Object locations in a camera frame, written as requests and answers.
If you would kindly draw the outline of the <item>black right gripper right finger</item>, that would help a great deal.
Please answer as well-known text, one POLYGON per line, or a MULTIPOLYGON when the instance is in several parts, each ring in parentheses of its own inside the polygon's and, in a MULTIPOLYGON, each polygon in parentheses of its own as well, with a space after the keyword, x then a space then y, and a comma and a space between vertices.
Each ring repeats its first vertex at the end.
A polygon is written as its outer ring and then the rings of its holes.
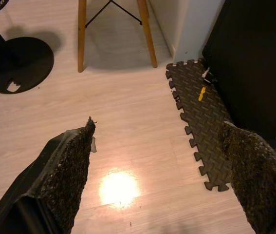
POLYGON ((225 121, 220 139, 231 186, 257 234, 276 234, 276 150, 254 132, 225 121))

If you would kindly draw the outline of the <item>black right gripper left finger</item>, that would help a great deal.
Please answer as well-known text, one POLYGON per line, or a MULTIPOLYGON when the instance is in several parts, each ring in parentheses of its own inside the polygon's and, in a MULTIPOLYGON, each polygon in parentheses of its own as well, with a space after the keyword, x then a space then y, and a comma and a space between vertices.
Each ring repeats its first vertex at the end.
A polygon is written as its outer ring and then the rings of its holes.
POLYGON ((69 234, 87 182, 95 121, 50 139, 0 199, 0 234, 69 234))

